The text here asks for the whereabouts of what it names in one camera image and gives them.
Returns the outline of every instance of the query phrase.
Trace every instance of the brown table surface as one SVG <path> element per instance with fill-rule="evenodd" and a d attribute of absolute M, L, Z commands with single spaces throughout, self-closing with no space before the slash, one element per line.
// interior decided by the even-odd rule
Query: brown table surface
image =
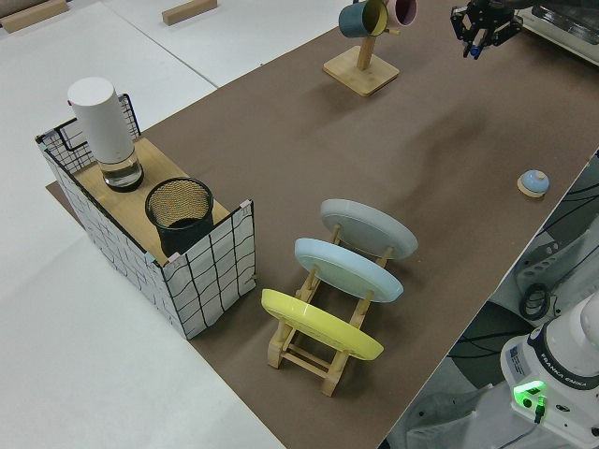
<path fill-rule="evenodd" d="M 377 39 L 401 74 L 370 98 L 323 72 L 359 44 L 333 30 L 144 133 L 226 208 L 256 203 L 258 287 L 191 343 L 287 447 L 375 448 L 599 143 L 596 67 L 530 33 L 462 59 L 453 5 L 422 1 L 401 36 Z M 516 186 L 532 168 L 551 180 L 540 201 Z M 328 237 L 319 208 L 334 197 L 392 215 L 419 248 L 387 265 L 405 292 L 363 325 L 386 350 L 350 360 L 327 398 L 312 373 L 267 365 L 276 322 L 259 301 L 300 287 L 295 239 Z M 325 285 L 314 304 L 355 306 Z"/>

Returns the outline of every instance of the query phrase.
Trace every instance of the plate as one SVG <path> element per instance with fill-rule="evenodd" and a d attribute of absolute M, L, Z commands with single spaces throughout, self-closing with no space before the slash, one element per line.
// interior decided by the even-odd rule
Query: plate
<path fill-rule="evenodd" d="M 328 199 L 320 206 L 320 217 L 329 231 L 341 226 L 339 238 L 354 248 L 381 257 L 389 246 L 389 259 L 403 259 L 418 247 L 418 241 L 403 224 L 370 206 L 348 199 Z"/>
<path fill-rule="evenodd" d="M 274 290 L 262 290 L 262 307 L 299 332 L 361 360 L 374 360 L 383 345 L 336 316 Z"/>
<path fill-rule="evenodd" d="M 373 292 L 373 302 L 391 302 L 403 293 L 402 284 L 372 260 L 341 246 L 316 239 L 297 239 L 296 258 L 316 277 L 339 290 L 365 298 Z"/>

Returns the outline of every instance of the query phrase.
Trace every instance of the yellow plate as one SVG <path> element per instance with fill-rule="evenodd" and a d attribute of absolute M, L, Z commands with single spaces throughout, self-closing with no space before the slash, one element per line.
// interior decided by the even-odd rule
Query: yellow plate
<path fill-rule="evenodd" d="M 299 332 L 362 360 L 374 360 L 383 352 L 381 343 L 336 316 L 299 299 L 262 290 L 262 307 Z"/>

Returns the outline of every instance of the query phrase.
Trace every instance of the wire mesh storage box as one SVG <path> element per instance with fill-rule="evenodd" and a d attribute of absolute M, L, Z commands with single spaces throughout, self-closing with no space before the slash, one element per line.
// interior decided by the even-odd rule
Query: wire mesh storage box
<path fill-rule="evenodd" d="M 131 101 L 127 95 L 119 100 L 131 137 L 138 138 Z M 256 286 L 252 201 L 241 203 L 186 253 L 161 266 L 77 180 L 76 173 L 95 159 L 76 119 L 36 142 L 95 245 L 182 336 L 195 337 Z"/>

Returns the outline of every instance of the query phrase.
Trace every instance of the wooden stand base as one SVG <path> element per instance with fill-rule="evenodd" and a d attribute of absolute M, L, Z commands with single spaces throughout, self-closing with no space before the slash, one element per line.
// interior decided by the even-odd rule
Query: wooden stand base
<path fill-rule="evenodd" d="M 330 242 L 338 245 L 339 231 L 341 227 L 337 224 L 333 230 Z M 393 249 L 389 248 L 387 252 L 376 260 L 376 264 L 379 267 L 384 267 L 387 260 L 391 257 Z M 304 281 L 301 288 L 296 292 L 295 297 L 310 304 L 312 298 L 316 293 L 316 289 L 320 284 L 320 280 L 316 277 L 316 268 L 312 268 L 308 277 Z M 373 293 L 369 294 L 358 301 L 354 313 L 349 321 L 349 324 L 353 327 L 360 329 L 366 316 L 366 312 L 371 304 Z M 329 363 L 321 358 L 309 353 L 308 351 L 301 349 L 297 344 L 297 330 L 285 323 L 283 320 L 279 321 L 277 330 L 270 339 L 269 350 L 268 350 L 268 362 L 273 368 L 279 369 L 283 359 L 289 360 L 296 365 L 307 369 L 313 374 L 323 379 L 320 386 L 320 391 L 331 397 L 335 391 L 335 387 L 341 380 L 345 364 L 349 359 L 349 353 L 343 351 L 337 351 L 332 361 Z"/>
<path fill-rule="evenodd" d="M 359 54 L 360 47 L 353 47 L 326 62 L 323 69 L 334 79 L 362 96 L 375 93 L 400 74 L 399 69 L 376 55 L 372 55 L 370 64 L 366 68 L 360 69 L 358 67 Z"/>
<path fill-rule="evenodd" d="M 3 17 L 0 19 L 0 25 L 12 33 L 66 11 L 68 11 L 66 0 L 49 0 L 41 5 Z"/>

